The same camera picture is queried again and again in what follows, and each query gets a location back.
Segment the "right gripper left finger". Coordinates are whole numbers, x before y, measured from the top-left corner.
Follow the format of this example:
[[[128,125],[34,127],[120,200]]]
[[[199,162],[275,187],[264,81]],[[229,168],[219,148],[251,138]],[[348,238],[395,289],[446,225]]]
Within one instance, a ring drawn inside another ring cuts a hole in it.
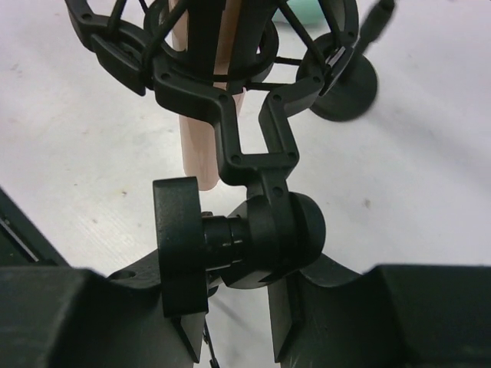
[[[3,367],[192,367],[203,316],[164,316],[158,255],[110,277],[82,268],[1,269]]]

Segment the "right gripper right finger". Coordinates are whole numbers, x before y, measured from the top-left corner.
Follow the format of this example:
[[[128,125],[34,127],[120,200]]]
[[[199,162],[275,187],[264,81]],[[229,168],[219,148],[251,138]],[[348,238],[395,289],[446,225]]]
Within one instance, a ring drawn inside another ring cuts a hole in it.
[[[327,256],[268,288],[282,367],[488,367],[490,269]]]

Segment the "pink microphone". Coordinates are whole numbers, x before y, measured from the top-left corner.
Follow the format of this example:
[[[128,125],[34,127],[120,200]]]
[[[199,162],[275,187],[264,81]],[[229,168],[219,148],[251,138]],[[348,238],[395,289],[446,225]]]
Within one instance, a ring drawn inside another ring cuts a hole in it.
[[[183,168],[200,191],[219,181],[218,155],[226,119],[236,120],[245,90],[235,86],[237,36],[242,1],[170,1],[161,17],[169,23],[169,50],[176,73],[173,92],[180,116]]]

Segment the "black tripod shock-mount stand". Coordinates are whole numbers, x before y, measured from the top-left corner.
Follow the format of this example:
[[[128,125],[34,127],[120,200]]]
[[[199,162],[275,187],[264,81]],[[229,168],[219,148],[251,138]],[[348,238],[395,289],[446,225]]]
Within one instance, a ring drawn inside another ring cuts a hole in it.
[[[67,2],[72,26],[100,65],[134,93],[155,94],[176,113],[170,60],[170,1],[144,7],[144,25],[124,21],[125,2],[109,15],[85,1]],[[247,199],[229,217],[203,218],[193,177],[154,183],[163,312],[170,319],[204,315],[213,276],[231,288],[267,287],[312,264],[325,243],[325,220],[287,178],[299,153],[289,118],[310,108],[325,87],[323,54],[285,1],[242,1],[235,86],[245,90],[236,120],[226,119],[219,177],[244,186]]]

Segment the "teal microphone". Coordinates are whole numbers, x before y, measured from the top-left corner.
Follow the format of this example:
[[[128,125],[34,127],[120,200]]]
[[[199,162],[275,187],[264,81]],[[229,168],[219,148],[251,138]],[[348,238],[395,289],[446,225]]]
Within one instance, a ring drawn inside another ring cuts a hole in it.
[[[325,21],[317,0],[288,0],[286,4],[302,25],[319,25]]]

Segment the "black round-base clip stand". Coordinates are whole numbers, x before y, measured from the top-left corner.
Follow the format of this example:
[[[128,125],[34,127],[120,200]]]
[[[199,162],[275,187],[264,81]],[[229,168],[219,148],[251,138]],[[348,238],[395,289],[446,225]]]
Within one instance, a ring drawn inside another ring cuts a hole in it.
[[[388,26],[395,1],[377,1],[359,21],[356,1],[319,1],[329,32],[314,40],[326,63],[325,87],[311,111],[325,120],[348,122],[370,110],[378,90],[377,73],[364,56]]]

